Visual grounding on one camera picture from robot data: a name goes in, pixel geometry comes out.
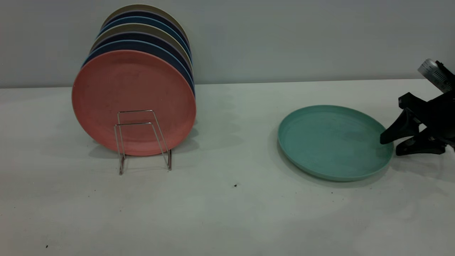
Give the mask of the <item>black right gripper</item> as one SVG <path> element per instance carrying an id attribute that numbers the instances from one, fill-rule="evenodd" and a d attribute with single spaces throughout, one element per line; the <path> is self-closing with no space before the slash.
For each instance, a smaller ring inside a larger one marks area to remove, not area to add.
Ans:
<path id="1" fill-rule="evenodd" d="M 396 147 L 397 156 L 412 154 L 445 153 L 447 145 L 454 148 L 455 100 L 454 90 L 424 101 L 410 92 L 399 97 L 401 114 L 380 135 L 380 144 L 389 144 L 397 139 L 413 136 Z M 425 108 L 428 112 L 426 128 L 419 132 Z"/>

